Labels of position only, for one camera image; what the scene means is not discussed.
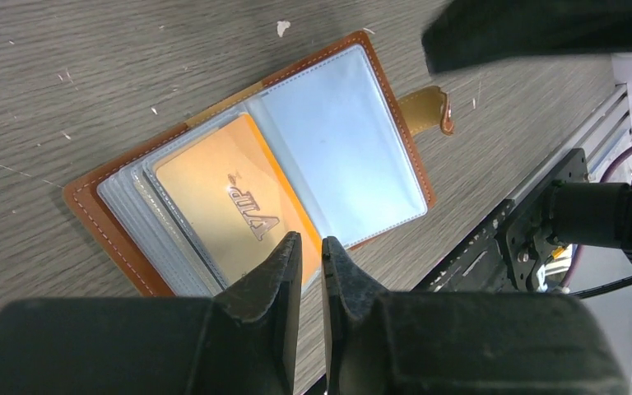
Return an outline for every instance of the card holder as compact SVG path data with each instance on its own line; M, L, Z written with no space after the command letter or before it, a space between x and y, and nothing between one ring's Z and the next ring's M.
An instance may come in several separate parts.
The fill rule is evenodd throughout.
M435 202L411 130L439 125L450 134L447 96L431 86L399 106L366 33L356 32L67 185L69 207L143 295L214 295L235 281L155 166L241 114L254 121L317 238L336 235L354 248Z

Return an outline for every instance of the blurry black object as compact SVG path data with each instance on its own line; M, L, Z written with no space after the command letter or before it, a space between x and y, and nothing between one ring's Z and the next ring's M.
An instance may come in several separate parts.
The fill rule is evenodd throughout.
M294 390L301 241L213 300L40 299L0 313L0 394L280 394ZM323 241L330 395L622 394L574 298L391 292Z
M520 56L632 52L632 0L454 0L422 44L430 73Z

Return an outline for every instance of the brown leather cover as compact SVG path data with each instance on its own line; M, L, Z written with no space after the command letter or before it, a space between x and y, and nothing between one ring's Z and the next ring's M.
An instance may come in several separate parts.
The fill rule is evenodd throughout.
M369 37L364 31L357 31L344 39L300 60L293 65L272 74L262 81L249 86L241 92L213 105L209 109L188 119L151 140L142 143L131 151L125 152L114 160L102 165L88 174L72 181L63 191L64 200L83 225L93 234L93 237L103 246L103 249L115 261L133 285L146 296L172 296L171 289L165 284L159 273L146 259L142 251L135 245L132 238L115 219L109 208L103 203L97 193L97 187L101 181L120 170L123 166L139 159L156 148L175 139L187 132L195 125L204 122L212 116L219 114L224 109L235 105L251 95L273 86L288 77L293 76L307 67L321 62L326 58L341 52L352 45L359 44L365 49L367 57L372 64L374 74L381 85L384 97L388 103L393 119L398 127L403 143L413 164L421 189L425 195L428 207L435 204L435 193L430 186L425 168L421 163L420 155L412 140L411 133L403 118L402 111L391 90L391 86L383 74L383 69L376 58Z

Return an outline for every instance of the wire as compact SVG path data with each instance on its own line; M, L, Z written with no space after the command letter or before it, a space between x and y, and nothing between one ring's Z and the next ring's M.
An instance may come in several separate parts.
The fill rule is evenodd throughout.
M604 295L614 290L620 290L622 288L626 288L627 286L632 286L632 276L622 278L618 281L610 282L609 284L605 284L603 286L596 286L594 288L590 288L589 290L574 292L571 295L577 296L580 299L587 299L592 298L593 296Z
M609 166L607 166L602 178L600 179L600 183L605 183L609 181L612 175L616 172L619 166L626 161L630 156L632 156L632 146L630 146L626 151L622 152L619 156L617 156L614 161L612 161ZM580 244L575 247L573 262L568 267L568 271L565 273L563 280L560 281L558 285L559 289L567 288L570 284L570 279L573 278L575 274L575 269L578 267L578 262L580 262L580 258L583 256L583 246Z

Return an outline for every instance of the tan leather strap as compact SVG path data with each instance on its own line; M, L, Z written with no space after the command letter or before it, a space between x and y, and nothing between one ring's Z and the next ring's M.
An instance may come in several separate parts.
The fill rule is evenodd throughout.
M398 100L411 135L439 126L442 133L454 133L452 108L447 94L439 86L428 86L403 96Z

